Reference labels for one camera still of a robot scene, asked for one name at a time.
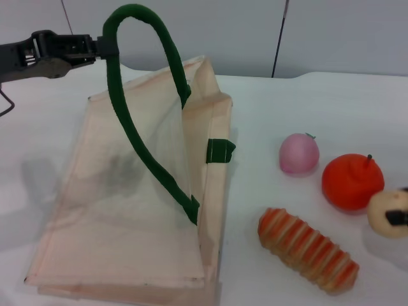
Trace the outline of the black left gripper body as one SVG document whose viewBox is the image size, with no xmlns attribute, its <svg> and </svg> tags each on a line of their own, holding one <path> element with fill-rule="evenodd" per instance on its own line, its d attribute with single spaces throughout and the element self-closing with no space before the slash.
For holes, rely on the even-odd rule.
<svg viewBox="0 0 408 306">
<path fill-rule="evenodd" d="M 96 47 L 89 35 L 36 31 L 24 41 L 0 45 L 0 83 L 60 78 L 95 61 Z"/>
</svg>

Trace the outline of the round egg yolk pastry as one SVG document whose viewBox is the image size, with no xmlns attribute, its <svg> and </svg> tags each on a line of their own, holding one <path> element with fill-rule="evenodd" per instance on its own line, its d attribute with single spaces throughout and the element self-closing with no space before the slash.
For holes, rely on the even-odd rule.
<svg viewBox="0 0 408 306">
<path fill-rule="evenodd" d="M 371 197 L 367 207 L 370 227 L 386 238 L 408 237 L 408 226 L 392 226 L 385 213 L 387 210 L 408 210 L 408 187 L 392 191 L 381 191 Z"/>
</svg>

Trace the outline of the white handbag with green handles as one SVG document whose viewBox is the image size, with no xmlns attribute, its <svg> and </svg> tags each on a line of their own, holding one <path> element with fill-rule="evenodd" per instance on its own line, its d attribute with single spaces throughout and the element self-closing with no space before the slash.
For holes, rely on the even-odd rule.
<svg viewBox="0 0 408 306">
<path fill-rule="evenodd" d="M 168 67 L 123 82 L 120 23 L 150 25 Z M 232 99 L 205 56 L 181 61 L 162 20 L 127 4 L 103 26 L 105 92 L 91 96 L 25 284 L 44 295 L 216 306 Z"/>
</svg>

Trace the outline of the orange-red toy apple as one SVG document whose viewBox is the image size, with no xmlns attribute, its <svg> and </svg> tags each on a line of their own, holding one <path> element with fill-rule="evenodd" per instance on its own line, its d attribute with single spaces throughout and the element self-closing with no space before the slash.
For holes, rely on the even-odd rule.
<svg viewBox="0 0 408 306">
<path fill-rule="evenodd" d="M 323 170 L 323 196 L 345 212 L 364 210 L 371 197 L 384 189 L 384 176 L 372 155 L 344 154 Z"/>
</svg>

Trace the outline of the striped long bread roll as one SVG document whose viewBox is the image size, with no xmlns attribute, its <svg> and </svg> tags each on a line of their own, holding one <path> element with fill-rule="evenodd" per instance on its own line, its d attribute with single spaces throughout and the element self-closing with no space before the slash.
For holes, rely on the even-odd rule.
<svg viewBox="0 0 408 306">
<path fill-rule="evenodd" d="M 284 208 L 268 208 L 259 218 L 259 241 L 287 267 L 331 295 L 349 291 L 359 264 L 338 244 Z"/>
</svg>

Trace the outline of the pink toy peach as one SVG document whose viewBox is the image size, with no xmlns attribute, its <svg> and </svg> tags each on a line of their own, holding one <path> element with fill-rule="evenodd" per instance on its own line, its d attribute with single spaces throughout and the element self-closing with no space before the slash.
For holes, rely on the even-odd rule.
<svg viewBox="0 0 408 306">
<path fill-rule="evenodd" d="M 316 137 L 308 133 L 289 135 L 279 149 L 279 166 L 284 173 L 304 174 L 311 172 L 319 162 Z"/>
</svg>

